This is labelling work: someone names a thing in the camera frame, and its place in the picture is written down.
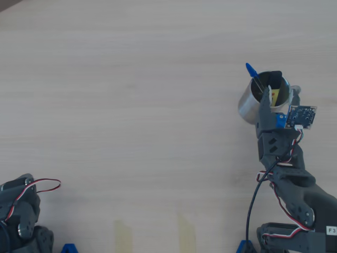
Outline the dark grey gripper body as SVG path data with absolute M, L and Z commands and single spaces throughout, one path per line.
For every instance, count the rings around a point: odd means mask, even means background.
M 286 122 L 286 114 L 272 112 L 269 105 L 260 105 L 255 120 L 256 132 L 270 132 L 275 129 L 283 129 Z

